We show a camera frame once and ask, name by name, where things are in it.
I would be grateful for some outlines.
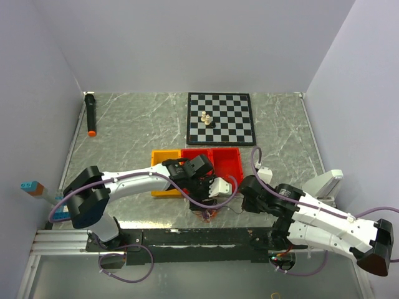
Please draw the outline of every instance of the yellow bin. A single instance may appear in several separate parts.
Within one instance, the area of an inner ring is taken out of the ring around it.
[[[180,158],[180,149],[165,149],[165,150],[154,150],[151,154],[151,166],[157,165],[164,162],[167,159],[178,159]],[[181,195],[179,191],[169,190],[169,191],[152,191],[152,196],[179,196]]]

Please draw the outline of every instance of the blue object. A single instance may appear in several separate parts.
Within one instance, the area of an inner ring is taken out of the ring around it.
[[[64,198],[63,196],[56,196],[55,197],[56,201],[60,201],[63,198]],[[62,206],[60,206],[56,210],[56,212],[55,212],[55,214],[53,216],[53,219],[59,220],[59,219],[66,219],[66,218],[70,217],[69,212],[64,212],[64,206],[65,206],[65,204],[63,204]]]
[[[37,189],[37,181],[28,181],[21,184],[21,189],[25,192],[32,192]]]

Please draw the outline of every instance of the chessboard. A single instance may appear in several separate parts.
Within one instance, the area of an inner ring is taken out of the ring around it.
[[[215,122],[207,128],[202,112]],[[251,99],[248,93],[189,93],[188,145],[256,145]]]

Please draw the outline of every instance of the gray marble surface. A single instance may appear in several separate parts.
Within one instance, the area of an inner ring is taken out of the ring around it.
[[[128,171],[149,167],[152,150],[195,148],[186,145],[187,93],[98,93],[97,131],[87,136],[86,118],[72,158],[65,186],[87,166],[100,171]],[[262,164],[272,169],[272,185],[301,187],[322,174],[322,168],[298,94],[251,94],[257,144]],[[240,148],[244,175],[251,174],[251,148]],[[230,206],[241,211],[238,196]],[[188,209],[182,198],[152,197],[150,193],[124,197],[107,206],[123,228],[247,227],[270,226],[274,217],[221,209],[210,223]],[[71,229],[70,222],[55,229]]]

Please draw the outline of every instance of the white wall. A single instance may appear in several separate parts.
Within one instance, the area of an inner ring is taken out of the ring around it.
[[[82,95],[28,0],[0,1],[0,290],[14,298],[48,205],[19,189],[57,188]]]
[[[316,73],[305,100],[327,169],[344,171],[338,206],[354,214],[399,207],[399,2],[357,0]],[[399,216],[393,222],[399,258]],[[376,298],[399,297],[399,264],[370,275]]]
[[[307,90],[354,0],[33,0],[82,90]]]

